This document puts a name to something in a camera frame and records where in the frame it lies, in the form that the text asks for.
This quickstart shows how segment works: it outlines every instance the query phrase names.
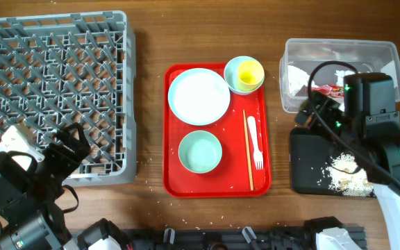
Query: gray dish rack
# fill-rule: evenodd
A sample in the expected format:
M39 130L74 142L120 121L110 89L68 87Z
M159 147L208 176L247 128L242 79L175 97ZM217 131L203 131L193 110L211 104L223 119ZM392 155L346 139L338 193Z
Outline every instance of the gray dish rack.
M131 182L135 75L135 34L121 11L0 18L0 137L24 122L43 149L78 122L92 152L65 183Z

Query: plastic bin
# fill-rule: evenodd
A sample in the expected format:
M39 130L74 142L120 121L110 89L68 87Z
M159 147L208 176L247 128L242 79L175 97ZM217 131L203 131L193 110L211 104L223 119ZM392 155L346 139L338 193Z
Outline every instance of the plastic bin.
M392 42L292 38L286 42L279 69L281 100L285 112L297 113L299 106L307 99L305 89L298 91L297 84L290 86L290 80L293 82L300 75L306 85L314 68L330 60L349 63L362 73L383 72L390 75L394 81L396 102L400 101L400 61ZM288 76L289 66L302 72L295 69L293 79ZM348 70L343 66L328 65L316 74L314 82L317 86L336 84L340 81L336 71Z
M122 11L0 18L0 137L24 122L43 149L53 130L78 122L92 152L64 183L133 181L135 68Z

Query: plastic fork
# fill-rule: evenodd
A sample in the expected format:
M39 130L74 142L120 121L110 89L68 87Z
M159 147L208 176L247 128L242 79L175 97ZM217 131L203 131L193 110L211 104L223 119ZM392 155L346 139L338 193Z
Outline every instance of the plastic fork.
M256 119L254 117L248 117L248 127L249 133L251 134L251 140L253 142L253 159L254 164L256 165L257 170L263 169L263 155L262 152L258 149L258 142L257 142L257 126L256 126Z

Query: wooden chopstick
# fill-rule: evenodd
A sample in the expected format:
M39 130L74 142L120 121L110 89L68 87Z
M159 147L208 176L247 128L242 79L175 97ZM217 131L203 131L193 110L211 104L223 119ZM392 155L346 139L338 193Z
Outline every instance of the wooden chopstick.
M254 191L253 184L253 170L251 166L251 156L249 155L249 142L248 142L248 128L247 128L247 115L243 110L243 124L244 124L244 139L247 144L247 158L248 158L248 172L249 172L249 186L251 191Z

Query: wooden tabletop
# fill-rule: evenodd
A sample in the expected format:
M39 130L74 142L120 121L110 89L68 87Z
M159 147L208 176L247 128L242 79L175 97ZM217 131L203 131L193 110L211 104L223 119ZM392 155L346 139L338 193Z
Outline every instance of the wooden tabletop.
M99 10L123 10L136 34L135 119L142 164L131 184L76 188L80 207L66 215L71 231L102 217L120 228L168 225L183 230L298 226L307 219L336 216L345 224L364 226L370 249L390 248L377 200L291 190L288 135L294 115L281 106L278 66L285 42L297 37L391 41L400 57L400 2L0 0L0 17ZM267 74L271 189L251 199L175 199L162 186L163 74L175 63L226 62L241 55L257 58ZM66 208L74 200L65 194L58 204Z

